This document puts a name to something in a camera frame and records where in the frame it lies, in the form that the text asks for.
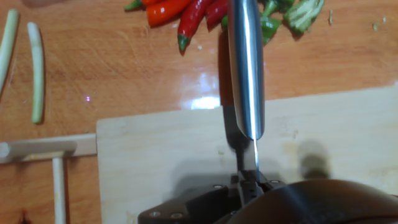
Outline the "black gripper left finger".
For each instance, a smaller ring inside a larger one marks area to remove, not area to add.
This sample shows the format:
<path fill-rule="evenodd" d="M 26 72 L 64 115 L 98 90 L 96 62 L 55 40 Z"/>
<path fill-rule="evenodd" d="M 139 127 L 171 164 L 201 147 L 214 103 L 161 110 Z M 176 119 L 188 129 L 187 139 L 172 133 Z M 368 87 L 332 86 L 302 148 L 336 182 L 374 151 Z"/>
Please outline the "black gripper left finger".
<path fill-rule="evenodd" d="M 215 184 L 191 190 L 182 196 L 141 212 L 139 224 L 226 223 L 259 196 L 259 183 L 243 174 L 228 185 Z"/>

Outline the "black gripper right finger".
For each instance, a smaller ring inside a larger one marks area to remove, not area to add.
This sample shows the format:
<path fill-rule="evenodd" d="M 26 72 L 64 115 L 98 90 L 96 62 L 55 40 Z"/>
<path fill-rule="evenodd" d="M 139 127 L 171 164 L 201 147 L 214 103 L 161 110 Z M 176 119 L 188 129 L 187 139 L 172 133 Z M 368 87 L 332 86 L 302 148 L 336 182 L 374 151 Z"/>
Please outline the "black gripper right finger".
<path fill-rule="evenodd" d="M 281 180 L 266 180 L 265 182 L 261 182 L 259 184 L 263 192 L 269 192 L 279 187 L 283 187 L 284 185 L 285 183 Z"/>

